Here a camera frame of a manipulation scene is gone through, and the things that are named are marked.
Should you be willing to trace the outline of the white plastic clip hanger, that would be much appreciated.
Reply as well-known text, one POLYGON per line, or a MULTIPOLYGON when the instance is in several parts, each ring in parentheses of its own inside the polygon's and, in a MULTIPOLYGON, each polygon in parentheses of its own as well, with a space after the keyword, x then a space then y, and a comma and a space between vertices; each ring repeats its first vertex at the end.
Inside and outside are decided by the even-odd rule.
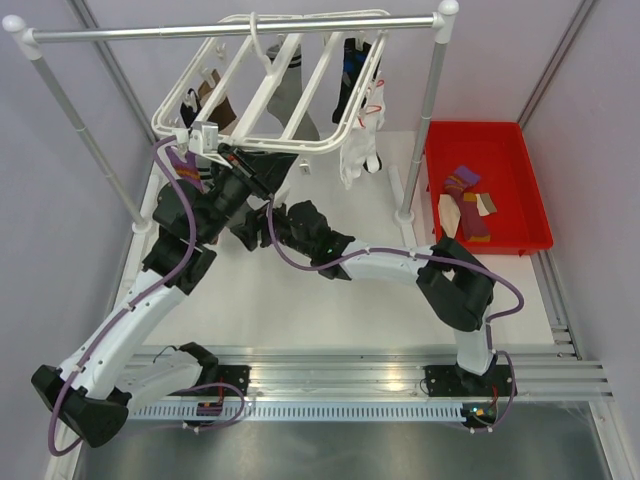
POLYGON ((332 12, 311 15, 266 15, 258 16, 236 14, 224 18, 218 26, 226 29, 238 27, 244 37, 240 47, 223 68, 220 80, 212 87, 207 100, 201 103, 201 109, 191 125, 173 119, 172 115, 179 107, 187 104, 187 91, 198 80, 209 80, 205 64, 220 46, 220 39, 228 35, 226 31, 205 36, 204 42, 191 58, 176 83, 171 87, 151 119, 154 133, 164 139, 177 138, 194 153, 209 155, 220 143, 229 143, 245 149, 274 152, 286 152, 296 155, 322 155, 339 147, 349 138, 354 126, 359 122, 362 103, 373 92, 374 73, 387 43, 389 12, 381 9, 332 12), (356 76, 352 92, 347 96, 346 106, 339 115, 333 133, 317 141, 296 140, 294 135, 301 125, 303 116, 308 112, 311 100, 315 97, 329 64, 337 54, 346 32, 375 32, 372 46, 365 55, 364 65, 356 76), (324 46, 313 68, 308 82, 302 91, 283 132, 275 138, 261 137, 254 132, 258 120, 267 108, 268 101, 283 83, 294 53, 301 46, 303 35, 320 33, 324 46), (233 83, 239 79, 243 64, 255 57, 262 64, 263 78, 257 86, 248 106, 238 116, 235 127, 228 134, 218 132, 208 121, 214 108, 224 100, 233 83))

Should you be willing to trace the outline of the grey sock with black stripes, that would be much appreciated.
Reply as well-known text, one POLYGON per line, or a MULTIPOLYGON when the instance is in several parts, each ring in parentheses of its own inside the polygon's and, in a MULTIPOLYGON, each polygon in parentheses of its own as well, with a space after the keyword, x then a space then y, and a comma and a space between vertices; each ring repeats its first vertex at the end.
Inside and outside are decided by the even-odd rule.
POLYGON ((196 157, 196 167, 198 170, 200 182, 202 184, 202 190, 204 192, 209 191, 214 184, 214 175, 212 171, 212 162, 204 157, 196 157))

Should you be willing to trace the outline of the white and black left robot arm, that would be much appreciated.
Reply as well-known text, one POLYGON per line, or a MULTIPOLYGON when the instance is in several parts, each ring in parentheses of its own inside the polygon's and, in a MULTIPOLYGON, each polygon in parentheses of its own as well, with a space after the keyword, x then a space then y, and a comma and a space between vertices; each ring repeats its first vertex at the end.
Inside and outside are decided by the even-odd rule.
POLYGON ((124 368, 152 330, 183 302, 216 258, 209 246, 250 196, 271 200, 296 160, 292 153, 244 151, 222 144, 227 161, 213 190, 170 177, 159 191, 153 219, 158 238, 133 285, 91 337, 59 366, 42 365, 31 378, 52 413, 48 442, 64 423, 93 448, 114 438, 130 414, 183 392, 217 393, 219 360, 189 342, 136 374, 124 368))

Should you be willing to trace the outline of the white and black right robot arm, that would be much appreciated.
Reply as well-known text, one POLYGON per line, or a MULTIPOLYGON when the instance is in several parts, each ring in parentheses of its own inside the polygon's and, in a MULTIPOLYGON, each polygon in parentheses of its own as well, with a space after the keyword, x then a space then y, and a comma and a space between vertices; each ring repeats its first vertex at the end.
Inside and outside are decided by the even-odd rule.
POLYGON ((432 247, 374 246, 332 229, 310 201, 291 207, 267 204, 250 210, 232 233, 250 251, 291 249, 308 259, 290 266, 330 280, 380 280, 417 288, 436 317, 454 332, 456 361, 425 369, 427 392, 434 397, 505 396, 517 392, 513 368, 498 362, 489 307, 497 284, 513 284, 489 271, 456 240, 443 237, 432 247))

